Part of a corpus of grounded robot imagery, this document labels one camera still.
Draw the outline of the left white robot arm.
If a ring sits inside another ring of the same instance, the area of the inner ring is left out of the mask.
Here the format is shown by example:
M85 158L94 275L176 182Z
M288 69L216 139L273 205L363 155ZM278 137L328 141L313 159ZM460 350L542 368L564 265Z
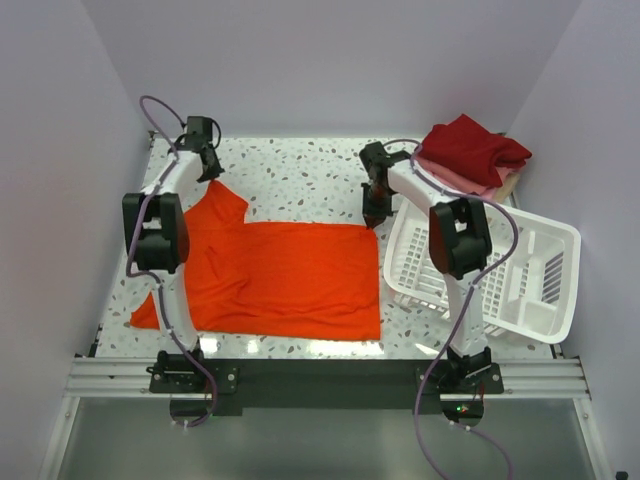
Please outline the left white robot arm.
M128 193L122 200L126 274L130 278L150 278L163 336L186 360L182 371L211 395L217 394L217 386L204 366L186 295L190 238L181 197L191 186L224 172L216 152L220 141L221 129L216 120L189 116L183 133L170 144L171 158L161 173L140 192Z

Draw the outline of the orange t shirt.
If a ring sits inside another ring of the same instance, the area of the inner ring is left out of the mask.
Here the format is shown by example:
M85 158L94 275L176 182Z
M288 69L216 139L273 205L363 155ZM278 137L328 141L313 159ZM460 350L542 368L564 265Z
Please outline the orange t shirt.
M352 224L252 222L249 204L219 181L186 213L191 251L186 305L177 290L150 294L136 328L329 341L381 338L378 242Z

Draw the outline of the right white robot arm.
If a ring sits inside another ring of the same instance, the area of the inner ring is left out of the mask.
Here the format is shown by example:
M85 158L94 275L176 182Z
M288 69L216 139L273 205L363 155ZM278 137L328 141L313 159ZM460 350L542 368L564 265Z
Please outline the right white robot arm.
M362 215L373 229L393 215L392 196L399 193L428 216L431 263L443 275L449 313L455 318L440 356L424 374L443 391L473 390L489 375L491 350L484 333L482 300L474 295L476 278L487 267L492 241L483 200L451 190L425 172L414 154L390 153L379 141L359 152L368 175L362 185Z

